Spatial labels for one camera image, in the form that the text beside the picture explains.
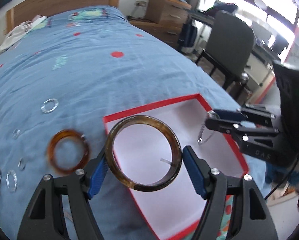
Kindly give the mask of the blue white gloved hand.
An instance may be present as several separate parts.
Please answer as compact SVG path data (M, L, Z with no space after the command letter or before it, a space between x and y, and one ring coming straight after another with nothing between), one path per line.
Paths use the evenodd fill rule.
M299 159L290 167L279 167L270 163L266 164L265 182L278 188L285 187L286 183L299 192Z

